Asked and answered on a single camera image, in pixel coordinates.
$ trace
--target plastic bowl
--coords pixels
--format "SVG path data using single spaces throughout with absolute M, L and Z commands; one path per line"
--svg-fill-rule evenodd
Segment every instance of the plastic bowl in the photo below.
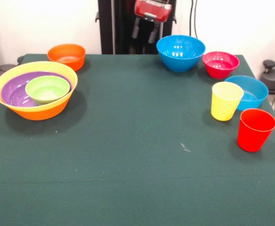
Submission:
M 60 99 L 70 91 L 67 80 L 45 75 L 28 82 L 25 92 L 39 105 L 45 105 Z
M 185 35 L 166 36 L 157 42 L 156 48 L 163 63 L 175 72 L 188 71 L 205 52 L 200 40 Z
M 25 92 L 25 86 L 32 79 L 44 75 L 58 76 L 66 79 L 60 74 L 53 72 L 29 72 L 19 75 L 8 81 L 1 90 L 1 99 L 8 105 L 15 107 L 35 107 L 36 102 Z
M 74 71 L 81 69 L 85 60 L 85 49 L 76 44 L 62 44 L 48 51 L 50 61 L 65 64 Z
M 238 75 L 229 77 L 226 81 L 235 83 L 244 90 L 244 96 L 238 105 L 238 110 L 258 108 L 268 96 L 267 86 L 255 78 Z
M 202 58 L 209 75 L 214 79 L 224 79 L 240 64 L 239 59 L 225 52 L 210 52 Z
M 10 81 L 12 78 L 15 78 L 21 74 L 36 72 L 36 71 L 54 72 L 62 75 L 63 77 L 69 80 L 72 87 L 71 91 L 61 99 L 58 99 L 47 105 L 41 105 L 41 106 L 35 106 L 35 107 L 16 107 L 3 102 L 1 97 L 0 97 L 0 103 L 10 108 L 12 111 L 16 112 L 17 114 L 19 114 L 21 117 L 25 119 L 29 119 L 29 120 L 49 119 L 58 115 L 60 112 L 64 110 L 64 108 L 66 107 L 66 104 L 69 101 L 69 98 L 71 97 L 74 89 L 77 86 L 78 77 L 76 72 L 72 68 L 60 63 L 49 62 L 49 61 L 39 61 L 39 62 L 32 62 L 32 63 L 19 65 L 17 67 L 14 67 L 8 70 L 7 72 L 3 73 L 0 76 L 0 94 L 5 84 L 8 81 Z

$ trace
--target red cup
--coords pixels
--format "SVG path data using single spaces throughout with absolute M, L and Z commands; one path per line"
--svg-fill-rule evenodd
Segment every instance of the red cup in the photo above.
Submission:
M 268 112 L 250 108 L 240 115 L 238 145 L 247 152 L 257 152 L 275 128 L 275 118 Z

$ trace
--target purple bowl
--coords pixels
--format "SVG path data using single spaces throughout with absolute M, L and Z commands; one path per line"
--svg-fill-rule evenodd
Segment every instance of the purple bowl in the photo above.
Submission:
M 36 102 L 32 100 L 27 93 L 25 92 L 25 86 L 29 81 L 44 75 L 54 75 L 61 77 L 68 81 L 71 85 L 70 81 L 63 77 L 60 74 L 53 72 L 29 72 L 22 75 L 19 75 L 10 81 L 8 81 L 1 90 L 1 99 L 8 105 L 12 105 L 15 107 L 35 107 L 37 106 Z

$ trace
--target red bowl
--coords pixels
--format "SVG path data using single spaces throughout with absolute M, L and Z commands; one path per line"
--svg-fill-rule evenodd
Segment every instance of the red bowl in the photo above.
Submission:
M 239 59 L 225 52 L 210 52 L 203 56 L 202 61 L 209 75 L 214 79 L 224 79 L 240 64 Z

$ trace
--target bowl rim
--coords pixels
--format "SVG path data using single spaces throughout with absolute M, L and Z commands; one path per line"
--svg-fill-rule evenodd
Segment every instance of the bowl rim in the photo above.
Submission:
M 70 98 L 70 96 L 73 94 L 74 90 L 76 89 L 76 87 L 78 85 L 78 76 L 77 76 L 77 73 L 71 67 L 69 67 L 65 64 L 61 64 L 61 63 L 53 62 L 53 61 L 35 61 L 35 62 L 29 62 L 29 63 L 25 63 L 25 64 L 22 64 L 22 65 L 18 65 L 16 67 L 13 67 L 10 70 L 14 70 L 15 68 L 21 67 L 23 65 L 38 65 L 38 64 L 57 64 L 57 66 L 67 67 L 68 69 L 71 69 L 73 74 L 76 75 L 75 76 L 75 83 L 74 83 L 72 89 L 65 96 L 63 96 L 62 98 L 60 98 L 58 100 L 55 100 L 55 101 L 50 102 L 50 103 L 45 104 L 45 105 L 39 105 L 39 106 L 33 106 L 33 107 L 19 107 L 19 106 L 9 105 L 1 99 L 1 95 L 0 95 L 0 103 L 2 105 L 5 105 L 6 107 L 8 107 L 12 110 L 20 111 L 20 112 L 40 112 L 40 111 L 45 111 L 45 110 L 51 109 L 53 107 L 56 107 L 58 105 L 61 105 L 62 103 L 64 103 L 65 101 L 67 101 Z M 1 77 L 4 77 L 4 75 L 7 74 L 10 70 L 4 72 L 0 76 L 0 83 L 1 83 Z
M 39 76 L 39 77 L 34 78 L 34 79 L 32 79 L 31 81 L 29 81 L 29 82 L 26 84 L 25 88 L 24 88 L 24 89 L 25 89 L 25 92 L 27 93 L 27 95 L 28 95 L 30 98 L 32 98 L 33 100 L 35 100 L 36 102 L 41 101 L 41 100 L 38 99 L 38 98 L 36 98 L 36 97 L 34 97 L 34 96 L 32 95 L 32 93 L 29 94 L 30 92 L 28 92 L 27 87 L 28 87 L 28 85 L 29 85 L 30 83 L 32 84 L 33 82 L 36 82 L 37 80 L 44 79 L 45 77 L 47 77 L 47 78 L 55 78 L 55 79 L 57 79 L 57 80 L 60 80 L 61 82 L 67 84 L 68 89 L 65 90 L 65 91 L 63 92 L 63 95 L 61 95 L 61 96 L 59 96 L 59 97 L 57 97 L 57 98 L 46 99 L 46 100 L 44 100 L 44 101 L 51 101 L 51 102 L 53 102 L 54 100 L 57 100 L 57 99 L 60 99 L 60 98 L 64 97 L 64 96 L 70 91 L 71 85 L 70 85 L 70 83 L 69 83 L 66 79 L 64 79 L 64 78 L 61 78 L 61 77 L 58 77 L 58 76 L 54 76 L 54 75 L 43 75 L 43 76 Z
M 260 102 L 260 101 L 263 101 L 266 99 L 266 97 L 268 96 L 268 87 L 260 80 L 256 79 L 256 78 L 253 78 L 253 77 L 250 77 L 250 76 L 247 76 L 247 75 L 233 75 L 231 77 L 228 77 L 227 79 L 225 79 L 225 81 L 228 81 L 228 79 L 230 78 L 233 78 L 233 77 L 239 77 L 239 78 L 247 78 L 247 79 L 251 79 L 251 80 L 255 80 L 256 82 L 260 83 L 263 85 L 264 89 L 267 90 L 267 94 L 265 95 L 264 98 L 261 98 L 261 99 L 258 99 L 258 100 L 243 100 L 241 99 L 241 101 L 244 101 L 244 102 Z
M 85 57 L 86 50 L 85 50 L 85 48 L 84 48 L 83 46 L 78 45 L 78 44 L 74 44 L 74 43 L 64 43 L 64 44 L 59 44 L 59 45 L 53 46 L 52 48 L 49 49 L 49 51 L 48 51 L 48 53 L 47 53 L 47 57 L 48 57 L 48 59 L 49 59 L 50 61 L 59 63 L 57 60 L 54 60 L 54 59 L 50 58 L 50 57 L 49 57 L 49 53 L 50 53 L 50 51 L 52 51 L 54 48 L 58 48 L 58 47 L 62 47 L 62 46 L 77 46 L 77 47 L 80 47 L 81 49 L 83 49 L 83 51 L 84 51 L 84 54 L 83 54 L 81 57 L 79 57 L 78 59 L 72 60 L 72 61 L 68 61 L 68 62 L 67 62 L 68 64 L 69 64 L 69 63 L 78 62 L 78 61 L 82 60 L 82 58 Z
M 176 57 L 173 57 L 173 56 L 168 56 L 168 55 L 163 54 L 163 53 L 158 49 L 158 45 L 159 45 L 159 43 L 161 42 L 161 40 L 167 39 L 167 38 L 169 38 L 169 37 L 175 37 L 175 36 L 177 36 L 177 37 L 188 37 L 189 39 L 197 40 L 198 42 L 200 42 L 200 43 L 203 45 L 203 47 L 204 47 L 203 52 L 202 52 L 201 54 L 199 54 L 198 56 L 195 56 L 195 57 L 192 57 L 192 58 L 176 58 Z M 200 41 L 199 39 L 194 38 L 194 37 L 192 37 L 192 36 L 182 35 L 182 34 L 172 34 L 172 35 L 168 35 L 168 36 L 165 36 L 165 37 L 159 39 L 158 42 L 156 43 L 156 49 L 157 49 L 157 51 L 159 52 L 159 54 L 163 54 L 164 56 L 166 56 L 166 57 L 168 57 L 168 58 L 171 58 L 171 59 L 176 59 L 176 60 L 192 60 L 192 59 L 197 59 L 197 58 L 201 57 L 201 56 L 204 54 L 204 52 L 205 52 L 205 50 L 206 50 L 206 47 L 205 47 L 205 44 L 204 44 L 202 41 Z
M 211 54 L 211 53 L 225 53 L 225 54 L 228 54 L 228 55 L 230 55 L 230 56 L 233 56 L 234 58 L 236 58 L 236 59 L 238 60 L 238 65 L 235 66 L 235 67 L 232 67 L 232 68 L 227 68 L 227 69 L 226 69 L 226 68 L 215 68 L 215 67 L 212 67 L 212 66 L 208 65 L 208 62 L 209 62 L 209 61 L 207 62 L 207 61 L 204 60 L 205 56 L 207 56 L 208 54 Z M 236 56 L 233 55 L 233 54 L 230 54 L 230 53 L 227 53 L 227 52 L 223 52 L 223 51 L 212 51 L 212 52 L 206 53 L 206 54 L 204 54 L 204 55 L 202 56 L 202 61 L 203 61 L 203 63 L 204 63 L 207 67 L 212 68 L 212 69 L 215 69 L 215 70 L 221 70 L 221 71 L 235 70 L 235 69 L 237 69 L 237 67 L 239 67 L 239 65 L 240 65 L 240 60 L 239 60 L 238 57 L 236 57 Z

